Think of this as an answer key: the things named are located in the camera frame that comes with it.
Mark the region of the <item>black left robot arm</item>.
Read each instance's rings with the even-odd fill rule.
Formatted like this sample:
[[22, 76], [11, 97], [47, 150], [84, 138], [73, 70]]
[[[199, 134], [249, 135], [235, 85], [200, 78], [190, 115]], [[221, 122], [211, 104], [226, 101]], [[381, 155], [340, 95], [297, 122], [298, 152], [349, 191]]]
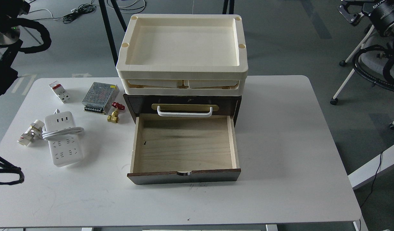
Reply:
[[[5, 94], [18, 78], [18, 72], [11, 67], [18, 52], [34, 54], [45, 51], [51, 46], [52, 40], [44, 25], [20, 18], [20, 15], [28, 14], [29, 11], [30, 4], [24, 0], [0, 0], [0, 48], [6, 49], [0, 58], [0, 96]], [[42, 44], [23, 48], [19, 26], [38, 31]]]

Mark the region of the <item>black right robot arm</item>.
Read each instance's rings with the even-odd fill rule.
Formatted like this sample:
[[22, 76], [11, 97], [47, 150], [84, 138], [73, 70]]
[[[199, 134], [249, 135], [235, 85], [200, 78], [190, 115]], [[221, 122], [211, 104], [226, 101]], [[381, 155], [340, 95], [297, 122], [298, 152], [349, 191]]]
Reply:
[[[394, 0], [342, 0], [337, 10], [353, 26], [358, 25], [360, 19], [366, 16], [370, 19], [371, 30], [375, 29], [382, 38], [394, 37]], [[370, 51], [381, 51], [388, 59], [382, 71], [384, 81], [369, 74], [359, 63], [360, 56]], [[388, 48], [374, 44], [367, 48], [357, 48], [355, 52], [350, 56], [353, 70], [372, 84], [394, 92], [394, 78], [390, 74], [394, 65], [394, 43]]]

